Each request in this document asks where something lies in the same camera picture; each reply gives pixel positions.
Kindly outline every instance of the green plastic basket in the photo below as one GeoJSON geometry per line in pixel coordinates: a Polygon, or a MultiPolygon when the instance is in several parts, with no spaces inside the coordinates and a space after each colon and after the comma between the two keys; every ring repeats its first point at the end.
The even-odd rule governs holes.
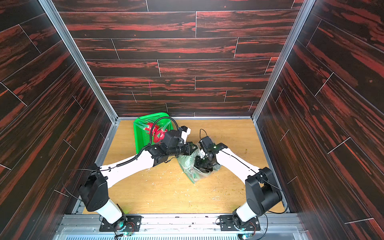
{"type": "MultiPolygon", "coordinates": [[[[149,114],[149,115],[146,115],[146,116],[142,116],[140,117],[141,120],[151,120],[152,122],[155,122],[156,120],[158,120],[159,118],[162,118],[162,117],[169,117],[169,115],[167,113],[154,113],[154,114],[149,114]]],[[[170,120],[169,119],[161,119],[157,125],[159,125],[160,127],[163,127],[164,124],[168,123],[170,120]]],[[[171,124],[168,125],[167,127],[168,130],[172,130],[173,129],[173,125],[172,125],[172,122],[171,124]]],[[[135,145],[136,145],[136,153],[139,153],[139,151],[142,149],[142,147],[144,147],[145,145],[147,145],[149,143],[149,134],[142,130],[141,128],[137,127],[135,124],[133,125],[133,130],[134,130],[134,133],[135,133],[135,145]]]]}

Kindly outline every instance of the wood-grain wall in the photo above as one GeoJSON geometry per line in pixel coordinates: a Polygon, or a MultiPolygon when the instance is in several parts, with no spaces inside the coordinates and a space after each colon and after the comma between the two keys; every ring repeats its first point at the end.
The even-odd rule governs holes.
{"type": "Polygon", "coordinates": [[[49,240],[111,122],[37,0],[0,22],[0,239],[49,240]]]}
{"type": "Polygon", "coordinates": [[[119,117],[250,116],[300,0],[54,0],[119,117]]]}
{"type": "Polygon", "coordinates": [[[384,239],[383,12],[317,0],[257,121],[313,240],[384,239]]]}

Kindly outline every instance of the light wood surface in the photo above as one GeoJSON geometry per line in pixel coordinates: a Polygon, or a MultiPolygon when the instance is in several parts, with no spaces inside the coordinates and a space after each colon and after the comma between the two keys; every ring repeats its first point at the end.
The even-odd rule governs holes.
{"type": "MultiPolygon", "coordinates": [[[[192,131],[187,141],[197,144],[199,129],[206,130],[215,143],[224,143],[247,162],[268,166],[250,119],[177,120],[192,131]]],[[[136,154],[133,121],[121,121],[104,165],[136,154]]],[[[245,186],[227,168],[222,167],[193,184],[181,170],[177,159],[137,172],[108,189],[111,200],[125,213],[232,213],[245,202],[245,186]]],[[[282,212],[280,202],[272,209],[282,212]]]]}

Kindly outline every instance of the mounting plate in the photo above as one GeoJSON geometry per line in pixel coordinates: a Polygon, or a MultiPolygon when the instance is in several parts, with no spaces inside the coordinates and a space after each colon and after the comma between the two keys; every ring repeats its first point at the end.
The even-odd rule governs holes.
{"type": "MultiPolygon", "coordinates": [[[[142,216],[137,216],[137,215],[126,215],[128,222],[133,223],[133,232],[138,232],[140,230],[141,226],[141,219],[142,216]]],[[[110,224],[107,222],[105,218],[101,221],[100,225],[100,232],[113,232],[116,226],[113,226],[113,224],[110,224]]],[[[123,231],[119,232],[132,232],[132,225],[129,223],[127,224],[127,227],[123,231]]]]}
{"type": "MultiPolygon", "coordinates": [[[[237,228],[235,228],[235,224],[233,223],[233,220],[232,220],[232,215],[220,215],[219,219],[220,219],[220,229],[222,231],[239,231],[237,228]]],[[[260,228],[260,223],[257,216],[256,218],[254,217],[251,218],[249,221],[255,225],[256,231],[260,231],[261,228],[260,228]]],[[[244,231],[254,231],[254,228],[251,224],[249,224],[244,231]]]]}

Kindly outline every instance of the plastic bag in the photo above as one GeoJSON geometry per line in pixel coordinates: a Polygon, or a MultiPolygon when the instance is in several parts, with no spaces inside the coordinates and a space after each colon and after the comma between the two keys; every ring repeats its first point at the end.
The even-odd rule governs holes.
{"type": "Polygon", "coordinates": [[[179,165],[183,172],[187,175],[189,180],[191,180],[192,183],[196,183],[200,179],[206,178],[209,175],[211,175],[214,172],[217,172],[221,165],[217,164],[213,167],[213,171],[210,173],[203,173],[199,169],[197,169],[195,165],[195,158],[196,156],[204,157],[205,153],[203,150],[200,150],[199,146],[197,145],[198,149],[196,149],[191,156],[186,155],[180,155],[177,158],[177,161],[179,162],[179,165]]]}

